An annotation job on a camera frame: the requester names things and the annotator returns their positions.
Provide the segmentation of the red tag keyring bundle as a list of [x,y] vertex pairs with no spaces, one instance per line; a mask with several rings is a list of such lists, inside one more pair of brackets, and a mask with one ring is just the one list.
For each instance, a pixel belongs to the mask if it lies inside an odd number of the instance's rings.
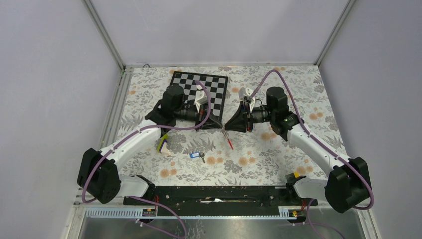
[[234,150],[233,144],[232,144],[232,142],[229,138],[229,133],[225,129],[222,129],[222,133],[223,133],[223,136],[225,137],[226,141],[228,142],[230,149]]

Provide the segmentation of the blue tag key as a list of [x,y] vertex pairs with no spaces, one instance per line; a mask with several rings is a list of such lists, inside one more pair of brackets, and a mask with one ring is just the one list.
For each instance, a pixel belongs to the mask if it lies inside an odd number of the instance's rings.
[[203,152],[192,152],[189,156],[190,158],[200,158],[205,163],[205,154]]

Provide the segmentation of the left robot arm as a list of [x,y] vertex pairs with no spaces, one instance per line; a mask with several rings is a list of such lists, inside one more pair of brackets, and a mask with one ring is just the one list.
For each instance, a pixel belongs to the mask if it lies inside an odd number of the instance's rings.
[[152,111],[124,138],[101,150],[88,149],[83,154],[77,184],[81,200],[88,204],[98,200],[107,204],[116,197],[135,197],[147,205],[154,200],[153,189],[141,176],[119,175],[120,169],[139,151],[163,137],[176,126],[175,112],[183,107],[186,95],[179,85],[168,86]]

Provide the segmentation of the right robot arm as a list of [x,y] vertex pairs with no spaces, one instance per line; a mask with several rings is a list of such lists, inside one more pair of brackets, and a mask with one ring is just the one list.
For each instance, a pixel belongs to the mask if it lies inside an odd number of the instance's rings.
[[302,150],[327,176],[327,179],[299,176],[288,180],[285,192],[288,203],[298,205],[304,199],[315,199],[328,202],[334,210],[344,213],[373,196],[366,161],[335,152],[311,133],[302,119],[290,111],[282,88],[270,87],[266,91],[266,104],[258,107],[252,93],[250,88],[239,90],[239,107],[224,129],[251,132],[256,124],[268,122],[276,135]]

